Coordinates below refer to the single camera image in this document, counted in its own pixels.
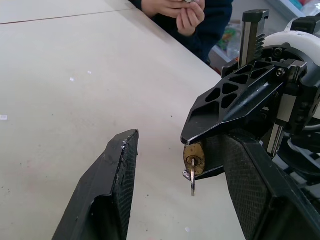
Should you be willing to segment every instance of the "white table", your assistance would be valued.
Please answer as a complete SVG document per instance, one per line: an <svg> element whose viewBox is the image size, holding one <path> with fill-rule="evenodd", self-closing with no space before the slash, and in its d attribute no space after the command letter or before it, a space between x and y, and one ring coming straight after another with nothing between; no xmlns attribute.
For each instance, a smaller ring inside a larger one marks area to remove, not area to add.
<svg viewBox="0 0 320 240"><path fill-rule="evenodd" d="M3 24L0 52L1 240L51 239L80 177L133 128L128 240L244 239L225 176L196 197L182 177L185 120L220 77L139 10Z"/></svg>
<svg viewBox="0 0 320 240"><path fill-rule="evenodd" d="M317 118L317 119L320 119L320 107L319 106L318 106L317 111L314 114L314 117Z"/></svg>
<svg viewBox="0 0 320 240"><path fill-rule="evenodd" d="M127 0L0 0L0 24L133 8Z"/></svg>

